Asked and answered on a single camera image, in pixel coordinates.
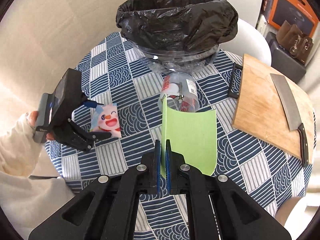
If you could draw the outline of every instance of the white sweater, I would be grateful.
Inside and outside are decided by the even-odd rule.
[[[25,240],[74,196],[61,177],[28,179],[43,147],[33,141],[33,133],[24,114],[10,132],[0,137],[0,206]]]

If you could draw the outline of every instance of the person's arm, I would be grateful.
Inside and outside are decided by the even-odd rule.
[[[0,172],[29,177],[38,162],[43,145],[33,141],[37,112],[22,115],[15,127],[0,136]]]

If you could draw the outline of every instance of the green card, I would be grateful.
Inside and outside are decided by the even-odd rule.
[[[163,100],[161,138],[161,175],[165,177],[165,141],[171,150],[203,174],[212,175],[217,165],[216,110],[186,113],[173,110]]]

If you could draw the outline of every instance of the snack packet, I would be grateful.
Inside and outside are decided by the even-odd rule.
[[[121,138],[117,104],[98,105],[93,114],[91,129],[94,132],[110,132],[113,137]]]

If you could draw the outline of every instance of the brown handbag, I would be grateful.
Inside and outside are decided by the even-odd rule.
[[[276,39],[290,53],[291,57],[305,65],[313,47],[312,38],[302,33],[297,25],[290,25],[287,21],[284,21],[276,34]]]

